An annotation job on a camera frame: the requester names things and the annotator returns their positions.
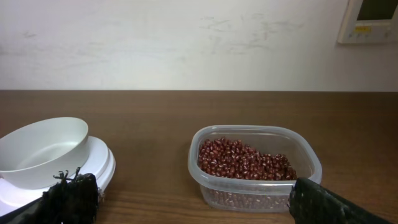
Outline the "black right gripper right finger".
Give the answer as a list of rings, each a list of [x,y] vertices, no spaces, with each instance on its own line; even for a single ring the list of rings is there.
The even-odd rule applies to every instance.
[[[300,177],[289,194],[295,224],[390,224],[314,181]]]

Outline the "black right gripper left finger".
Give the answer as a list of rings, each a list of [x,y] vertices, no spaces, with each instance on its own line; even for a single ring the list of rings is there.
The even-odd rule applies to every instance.
[[[54,177],[54,186],[42,196],[1,217],[1,224],[92,224],[96,221],[100,190],[92,173],[69,178],[68,171]]]

